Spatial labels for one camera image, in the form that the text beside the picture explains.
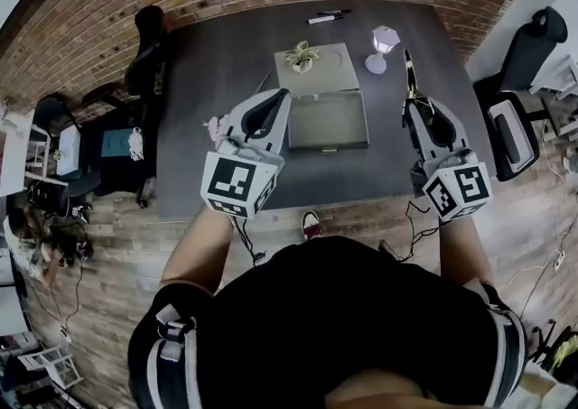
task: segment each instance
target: red sneaker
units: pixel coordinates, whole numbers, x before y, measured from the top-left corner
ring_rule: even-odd
[[[319,217],[313,210],[303,213],[303,218],[301,219],[301,231],[303,232],[305,240],[311,240],[323,236]]]

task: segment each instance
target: power strip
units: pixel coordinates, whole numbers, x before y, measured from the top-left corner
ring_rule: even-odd
[[[566,252],[565,250],[562,251],[562,253],[560,255],[558,255],[558,257],[556,258],[556,261],[554,263],[554,271],[558,271],[560,269],[560,266],[562,265],[562,262],[564,261],[566,257]]]

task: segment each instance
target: lamp base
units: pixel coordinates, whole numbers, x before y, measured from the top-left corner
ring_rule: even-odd
[[[365,59],[365,67],[371,73],[375,73],[376,75],[380,75],[387,69],[387,62],[383,57],[381,52],[377,54],[371,54]]]

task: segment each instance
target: dark gray table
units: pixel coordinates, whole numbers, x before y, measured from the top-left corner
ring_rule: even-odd
[[[351,9],[344,19],[308,25],[318,11]],[[387,71],[373,75],[371,30],[384,24],[401,43]],[[493,155],[470,79],[449,34],[431,6],[388,1],[326,1],[279,5],[196,23],[171,33],[164,89],[167,108],[158,139],[157,205],[161,218],[183,218],[200,208],[205,155],[213,145],[201,126],[263,90],[278,87],[273,54],[301,40],[311,46],[344,42],[365,98],[371,146],[336,154],[294,152],[285,137],[286,165],[266,209],[359,200],[412,191],[409,169],[417,155],[401,126],[406,95],[403,49],[410,50],[420,89],[463,122],[471,146],[490,175]]]

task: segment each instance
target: lamp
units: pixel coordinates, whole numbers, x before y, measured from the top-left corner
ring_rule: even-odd
[[[371,54],[365,59],[365,67],[371,73],[382,74],[387,69],[387,62],[384,54],[388,54],[400,42],[399,36],[394,29],[381,25],[373,29],[373,46],[375,54]]]

